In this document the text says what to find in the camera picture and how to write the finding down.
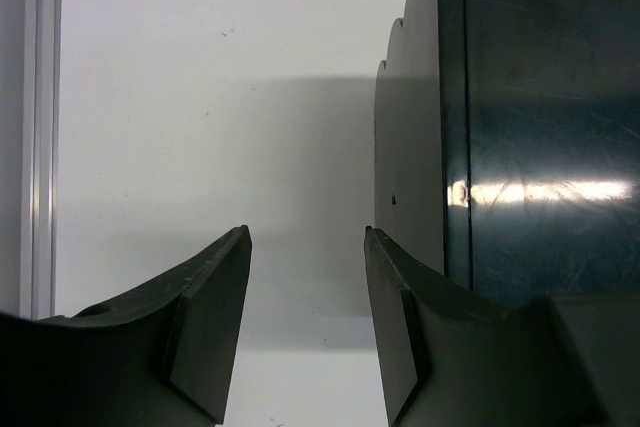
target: white background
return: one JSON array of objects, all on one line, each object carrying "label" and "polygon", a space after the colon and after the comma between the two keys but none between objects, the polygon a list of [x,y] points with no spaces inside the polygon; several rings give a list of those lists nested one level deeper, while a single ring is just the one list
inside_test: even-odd
[{"label": "white background", "polygon": [[248,224],[225,425],[386,425],[362,242],[404,0],[62,0],[56,313]]}]

